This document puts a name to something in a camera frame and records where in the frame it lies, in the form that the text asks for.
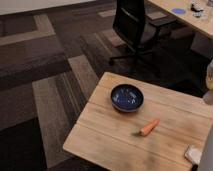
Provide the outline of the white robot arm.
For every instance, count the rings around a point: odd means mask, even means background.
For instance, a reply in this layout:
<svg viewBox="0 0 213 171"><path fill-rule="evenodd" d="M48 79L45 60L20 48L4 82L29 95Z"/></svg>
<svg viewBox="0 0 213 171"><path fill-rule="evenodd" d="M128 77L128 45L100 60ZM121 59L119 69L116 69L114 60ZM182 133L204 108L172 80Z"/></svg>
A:
<svg viewBox="0 0 213 171"><path fill-rule="evenodd" d="M213 127L208 134L198 171L213 171Z"/></svg>

